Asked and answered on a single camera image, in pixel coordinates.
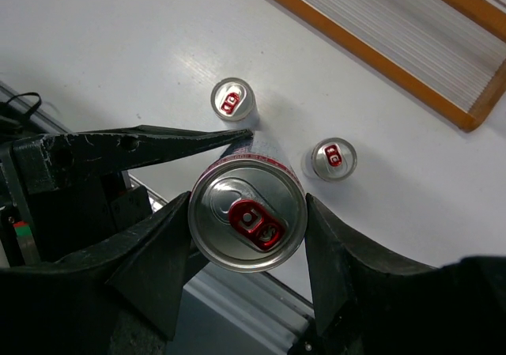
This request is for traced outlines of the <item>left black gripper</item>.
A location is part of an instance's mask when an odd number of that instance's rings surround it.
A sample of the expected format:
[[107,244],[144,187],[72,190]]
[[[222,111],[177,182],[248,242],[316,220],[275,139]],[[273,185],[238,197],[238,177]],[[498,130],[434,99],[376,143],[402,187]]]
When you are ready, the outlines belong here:
[[168,127],[40,134],[1,146],[1,244],[9,266],[54,262],[152,213],[128,170],[251,138]]

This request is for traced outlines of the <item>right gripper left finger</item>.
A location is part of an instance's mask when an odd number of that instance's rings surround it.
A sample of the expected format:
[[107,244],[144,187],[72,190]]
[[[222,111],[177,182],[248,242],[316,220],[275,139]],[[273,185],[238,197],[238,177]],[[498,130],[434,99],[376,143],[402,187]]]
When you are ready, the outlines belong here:
[[57,262],[1,271],[4,354],[162,354],[191,238],[188,193]]

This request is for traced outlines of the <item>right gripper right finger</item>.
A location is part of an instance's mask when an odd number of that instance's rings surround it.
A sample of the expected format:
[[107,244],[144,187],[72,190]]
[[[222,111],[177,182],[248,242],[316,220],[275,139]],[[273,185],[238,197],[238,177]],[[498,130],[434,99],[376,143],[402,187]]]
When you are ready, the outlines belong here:
[[505,259],[408,259],[308,195],[305,250],[325,354],[502,354]]

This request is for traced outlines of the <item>blue energy can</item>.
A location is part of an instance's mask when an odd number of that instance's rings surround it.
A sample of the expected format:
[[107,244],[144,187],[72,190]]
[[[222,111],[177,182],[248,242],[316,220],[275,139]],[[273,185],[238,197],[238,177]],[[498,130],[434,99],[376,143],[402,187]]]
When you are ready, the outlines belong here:
[[231,144],[199,177],[188,224],[201,253],[226,270],[271,270],[296,253],[308,209],[277,141],[262,131]]

